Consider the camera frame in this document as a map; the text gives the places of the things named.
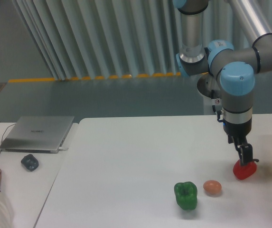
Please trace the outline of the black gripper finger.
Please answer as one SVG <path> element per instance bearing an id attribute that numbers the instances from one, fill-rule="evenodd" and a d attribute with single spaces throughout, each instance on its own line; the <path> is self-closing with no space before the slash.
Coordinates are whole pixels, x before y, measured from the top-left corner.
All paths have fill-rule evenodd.
<path id="1" fill-rule="evenodd" d="M 253 161 L 253 147 L 251 144 L 241 145 L 241 158 L 240 163 L 241 165 L 246 165 Z"/>
<path id="2" fill-rule="evenodd" d="M 234 147 L 235 147 L 236 151 L 238 152 L 240 162 L 242 162 L 242 145 L 234 143 Z"/>

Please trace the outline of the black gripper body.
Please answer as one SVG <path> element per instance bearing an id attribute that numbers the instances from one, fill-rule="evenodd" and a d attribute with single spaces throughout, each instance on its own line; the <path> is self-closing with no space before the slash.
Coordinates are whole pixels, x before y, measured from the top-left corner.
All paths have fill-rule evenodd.
<path id="1" fill-rule="evenodd" d="M 252 120 L 238 124 L 230 123 L 226 120 L 223 121 L 223 129 L 227 134 L 229 144 L 246 144 L 246 136 L 251 131 L 251 128 Z"/>

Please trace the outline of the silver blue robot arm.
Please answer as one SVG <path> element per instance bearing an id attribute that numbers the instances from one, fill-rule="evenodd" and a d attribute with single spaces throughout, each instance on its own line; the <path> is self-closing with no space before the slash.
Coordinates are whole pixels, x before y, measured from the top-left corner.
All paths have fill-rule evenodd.
<path id="1" fill-rule="evenodd" d="M 207 72 L 220 90 L 222 108 L 216 112 L 228 142 L 235 146 L 241 166 L 254 161 L 253 148 L 247 142 L 252 127 L 254 76 L 272 71 L 272 27 L 255 0 L 231 0 L 229 5 L 250 43 L 235 50 L 225 40 L 203 46 L 203 12 L 207 0 L 175 0 L 181 14 L 182 46 L 176 55 L 184 76 Z"/>

